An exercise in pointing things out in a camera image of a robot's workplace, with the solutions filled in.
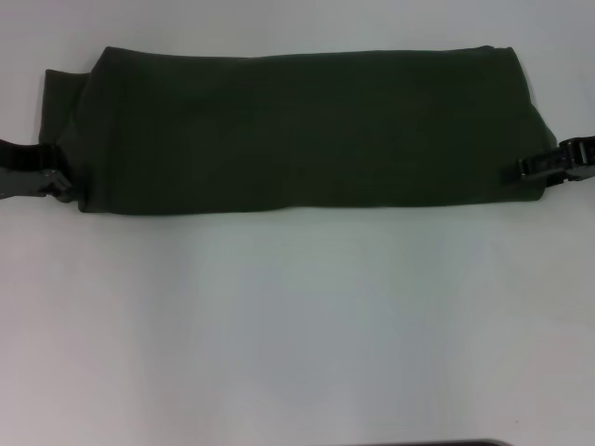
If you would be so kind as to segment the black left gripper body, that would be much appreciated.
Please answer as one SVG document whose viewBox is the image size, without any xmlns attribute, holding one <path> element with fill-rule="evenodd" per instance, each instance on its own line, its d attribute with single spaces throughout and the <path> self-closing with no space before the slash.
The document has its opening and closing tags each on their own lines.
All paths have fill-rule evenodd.
<svg viewBox="0 0 595 446">
<path fill-rule="evenodd" d="M 58 170 L 58 152 L 51 144 L 19 145 L 1 141 L 2 200 L 56 196 Z"/>
</svg>

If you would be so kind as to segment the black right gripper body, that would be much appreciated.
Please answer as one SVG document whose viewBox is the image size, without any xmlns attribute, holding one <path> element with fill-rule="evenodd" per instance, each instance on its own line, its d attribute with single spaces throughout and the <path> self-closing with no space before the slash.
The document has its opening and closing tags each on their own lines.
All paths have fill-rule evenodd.
<svg viewBox="0 0 595 446">
<path fill-rule="evenodd" d="M 570 138 L 559 144 L 562 154 L 560 180 L 585 180 L 594 177 L 595 137 Z"/>
</svg>

